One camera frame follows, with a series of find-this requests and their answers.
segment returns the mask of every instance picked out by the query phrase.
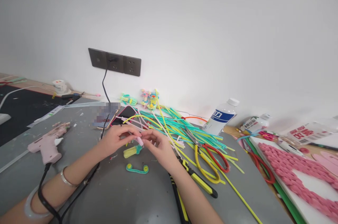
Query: black mat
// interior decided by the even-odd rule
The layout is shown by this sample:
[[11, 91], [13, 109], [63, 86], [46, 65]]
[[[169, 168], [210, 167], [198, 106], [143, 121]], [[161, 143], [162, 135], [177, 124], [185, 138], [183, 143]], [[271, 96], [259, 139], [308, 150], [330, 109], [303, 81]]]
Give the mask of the black mat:
[[[7, 93], [17, 89], [12, 86], [0, 87], [0, 102]], [[9, 114], [12, 117], [0, 125], [0, 146], [27, 131], [29, 129], [27, 125], [34, 120], [46, 115], [59, 105], [65, 105], [67, 102], [68, 100], [62, 100], [60, 97], [52, 99], [51, 95], [29, 89], [10, 94], [0, 109], [0, 113]]]

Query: wall outlet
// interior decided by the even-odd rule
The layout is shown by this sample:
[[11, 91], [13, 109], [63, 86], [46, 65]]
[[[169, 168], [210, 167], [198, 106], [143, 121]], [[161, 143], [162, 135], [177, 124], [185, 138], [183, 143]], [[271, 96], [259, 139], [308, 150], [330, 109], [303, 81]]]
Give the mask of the wall outlet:
[[123, 68], [124, 68], [125, 74], [140, 76], [141, 75], [141, 59], [124, 56]]
[[123, 73], [123, 55], [107, 52], [108, 70]]
[[101, 50], [96, 50], [88, 48], [90, 60], [92, 61], [92, 66], [107, 69], [107, 59], [106, 52]]

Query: hand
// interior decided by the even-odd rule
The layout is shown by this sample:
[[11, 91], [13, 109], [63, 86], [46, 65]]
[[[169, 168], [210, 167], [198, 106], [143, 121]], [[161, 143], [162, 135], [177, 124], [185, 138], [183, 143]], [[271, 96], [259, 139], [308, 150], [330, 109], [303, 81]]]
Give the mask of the hand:
[[181, 165], [171, 148], [167, 136], [154, 129], [143, 131], [141, 134], [145, 147], [152, 152], [162, 167], [169, 173], [172, 173], [177, 165]]
[[103, 158], [106, 158], [115, 153], [121, 146], [141, 136], [140, 132], [132, 125], [113, 125], [97, 146], [100, 148]]

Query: white jade bangle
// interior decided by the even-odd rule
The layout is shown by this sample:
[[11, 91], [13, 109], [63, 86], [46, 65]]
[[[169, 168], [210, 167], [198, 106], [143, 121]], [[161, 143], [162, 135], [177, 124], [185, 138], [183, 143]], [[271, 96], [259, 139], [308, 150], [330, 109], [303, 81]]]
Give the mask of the white jade bangle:
[[50, 213], [43, 213], [43, 214], [38, 214], [32, 211], [31, 209], [31, 202], [33, 199], [34, 194], [36, 193], [36, 191], [38, 190], [39, 186], [35, 187], [35, 189], [29, 194], [26, 203], [25, 203], [25, 207], [24, 207], [24, 211], [25, 211], [25, 215], [30, 218], [30, 219], [42, 219], [47, 217]]
[[64, 171], [64, 169], [66, 168], [66, 167], [64, 167], [63, 168], [63, 170], [61, 171], [61, 179], [62, 179], [62, 181], [66, 184], [66, 185], [69, 185], [70, 187], [78, 187], [81, 183], [79, 183], [78, 185], [75, 185], [75, 184], [72, 184], [72, 183], [70, 183], [70, 182], [68, 182], [67, 181], [67, 179], [64, 177], [64, 175], [63, 175], [63, 171]]

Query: water bottle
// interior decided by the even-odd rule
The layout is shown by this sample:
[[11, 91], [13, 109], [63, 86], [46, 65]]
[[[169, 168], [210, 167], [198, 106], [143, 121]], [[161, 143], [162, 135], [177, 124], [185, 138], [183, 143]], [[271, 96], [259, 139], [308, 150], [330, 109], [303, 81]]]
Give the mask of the water bottle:
[[218, 135], [227, 122], [236, 116], [235, 109], [238, 104], [238, 100], [230, 98], [226, 103], [218, 105], [211, 118], [203, 126], [203, 131]]
[[271, 116], [269, 114], [263, 114], [260, 117], [254, 116], [251, 117], [248, 121], [243, 123], [239, 129], [245, 135], [258, 134], [260, 131], [263, 131], [269, 126], [269, 119]]

